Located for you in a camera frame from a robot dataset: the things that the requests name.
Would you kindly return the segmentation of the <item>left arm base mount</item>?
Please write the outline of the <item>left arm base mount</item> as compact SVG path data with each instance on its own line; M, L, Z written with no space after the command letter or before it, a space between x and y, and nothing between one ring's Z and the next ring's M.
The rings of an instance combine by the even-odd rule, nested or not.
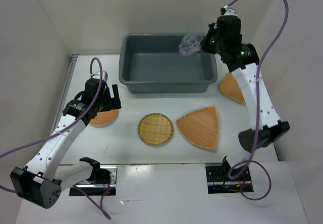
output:
M101 165L101 173L99 177L93 182L87 180L81 180L76 184L76 187L84 191L89 196L101 196L105 191L110 188L106 196L116 195L116 183L117 183L117 165Z

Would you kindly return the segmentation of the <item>round green-rimmed bamboo tray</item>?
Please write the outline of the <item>round green-rimmed bamboo tray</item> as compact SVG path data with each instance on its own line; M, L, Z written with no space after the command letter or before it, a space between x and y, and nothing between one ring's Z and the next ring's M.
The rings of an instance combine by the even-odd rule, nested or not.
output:
M137 133L140 140L151 147L166 145L174 134L172 121L161 113L145 115L139 122Z

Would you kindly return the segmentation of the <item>triangular woven tray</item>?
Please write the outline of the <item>triangular woven tray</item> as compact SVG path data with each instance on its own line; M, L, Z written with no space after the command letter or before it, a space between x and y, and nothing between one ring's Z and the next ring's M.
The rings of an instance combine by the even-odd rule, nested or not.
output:
M203 150L215 150L219 137L219 123L214 105L193 110L178 118L175 123L188 143Z

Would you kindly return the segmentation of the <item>grey plastic bin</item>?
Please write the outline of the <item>grey plastic bin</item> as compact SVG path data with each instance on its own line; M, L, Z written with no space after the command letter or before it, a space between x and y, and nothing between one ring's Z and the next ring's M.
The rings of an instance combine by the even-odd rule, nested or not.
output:
M130 33L122 42L119 81L132 94L203 93L218 79L214 55L182 55L183 33Z

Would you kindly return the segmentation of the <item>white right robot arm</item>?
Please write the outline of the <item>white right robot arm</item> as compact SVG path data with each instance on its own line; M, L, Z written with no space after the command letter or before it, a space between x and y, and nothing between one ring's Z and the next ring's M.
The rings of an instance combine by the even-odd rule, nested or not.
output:
M290 130L277 114L260 71L260 60L252 44L242 43L241 20L234 15L219 16L201 42L204 52L218 54L236 80L250 117L250 128L238 134L238 149L226 156L222 176L240 178L256 150L266 148Z

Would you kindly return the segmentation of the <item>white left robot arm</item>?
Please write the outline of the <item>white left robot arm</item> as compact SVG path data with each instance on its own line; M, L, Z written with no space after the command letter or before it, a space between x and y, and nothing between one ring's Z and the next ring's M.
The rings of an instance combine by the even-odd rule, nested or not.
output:
M61 192L86 180L93 184L106 171L97 160L82 157L64 171L58 167L76 138L99 112L121 108L118 86L108 88L105 81L91 78L65 107L52 138L22 169L15 167L10 179L16 194L45 209L51 208Z

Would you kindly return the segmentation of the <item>clear plastic cup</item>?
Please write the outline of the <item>clear plastic cup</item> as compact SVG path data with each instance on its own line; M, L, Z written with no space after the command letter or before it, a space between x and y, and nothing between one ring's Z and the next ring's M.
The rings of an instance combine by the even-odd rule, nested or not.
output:
M201 51L201 42L204 40L203 33L187 33L182 38L178 49L182 55L192 55Z

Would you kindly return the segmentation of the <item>square woven tray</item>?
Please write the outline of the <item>square woven tray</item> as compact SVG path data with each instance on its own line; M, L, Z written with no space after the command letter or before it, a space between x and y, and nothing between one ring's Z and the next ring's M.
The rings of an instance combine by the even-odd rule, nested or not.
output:
M220 92L230 100L245 105L245 100L240 87L231 73L227 73L220 82Z

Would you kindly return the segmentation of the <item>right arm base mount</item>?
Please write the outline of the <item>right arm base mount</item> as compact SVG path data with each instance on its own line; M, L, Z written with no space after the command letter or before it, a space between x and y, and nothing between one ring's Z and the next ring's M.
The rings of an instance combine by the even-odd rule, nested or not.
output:
M239 193L241 187L244 192L253 192L252 179L249 170L238 180L231 180L222 170L220 163L205 165L208 194Z

